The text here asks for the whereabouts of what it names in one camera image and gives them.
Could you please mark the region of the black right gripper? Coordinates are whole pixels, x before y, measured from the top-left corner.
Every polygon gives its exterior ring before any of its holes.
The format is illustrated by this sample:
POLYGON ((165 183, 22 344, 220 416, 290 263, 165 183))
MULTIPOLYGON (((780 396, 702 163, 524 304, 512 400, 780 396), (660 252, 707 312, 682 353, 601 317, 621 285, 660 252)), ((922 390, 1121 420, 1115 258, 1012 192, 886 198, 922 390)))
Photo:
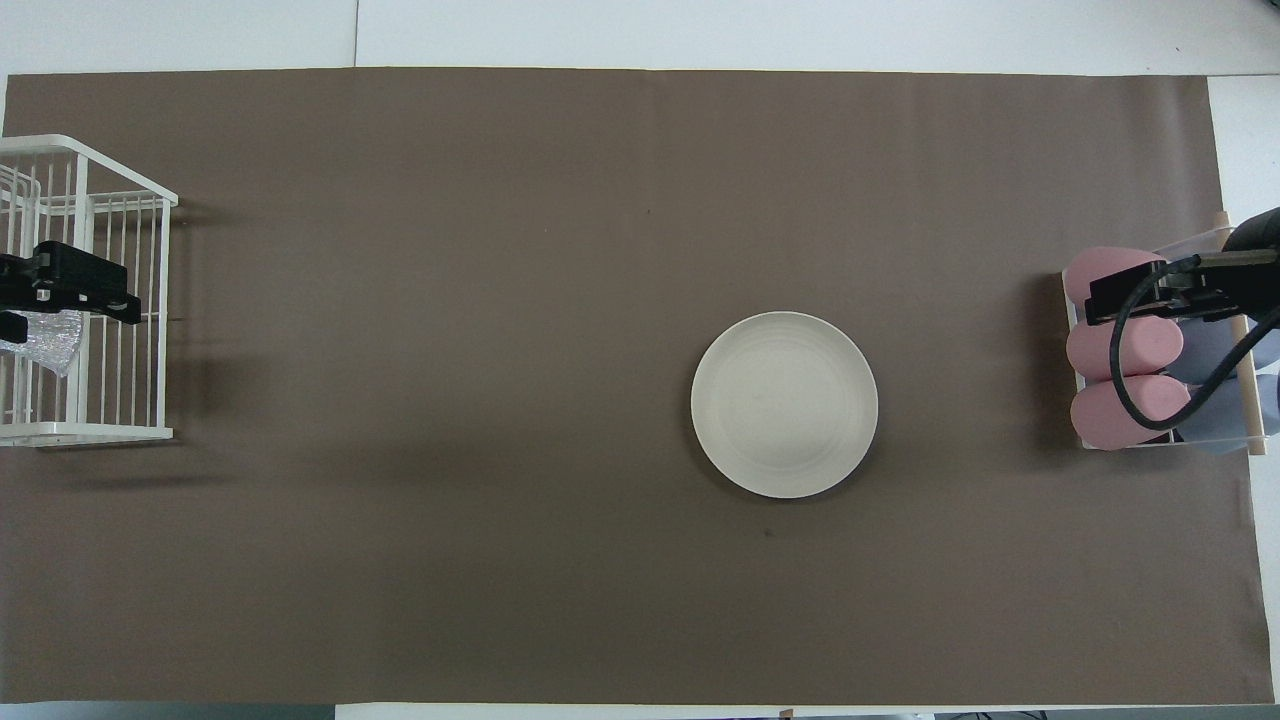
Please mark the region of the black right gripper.
POLYGON ((1085 299, 1089 325, 1129 316, 1180 322, 1221 322, 1242 313, 1257 325, 1277 329, 1279 208, 1243 222, 1228 237, 1226 252, 1275 251, 1271 263, 1231 266, 1215 254, 1139 264, 1091 282, 1085 299))

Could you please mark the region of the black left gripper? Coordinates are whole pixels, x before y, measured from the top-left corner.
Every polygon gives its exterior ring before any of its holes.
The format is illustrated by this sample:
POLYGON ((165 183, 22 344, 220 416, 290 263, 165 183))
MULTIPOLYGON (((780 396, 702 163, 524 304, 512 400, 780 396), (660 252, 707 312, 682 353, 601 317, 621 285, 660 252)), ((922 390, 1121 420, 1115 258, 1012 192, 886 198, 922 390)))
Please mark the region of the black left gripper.
MULTIPOLYGON (((129 292, 125 266, 68 243, 46 241, 32 259, 1 255, 1 309, 38 313, 81 311, 128 325, 142 319, 141 300, 129 292)), ((28 319, 0 313, 0 341, 24 345, 28 319)))

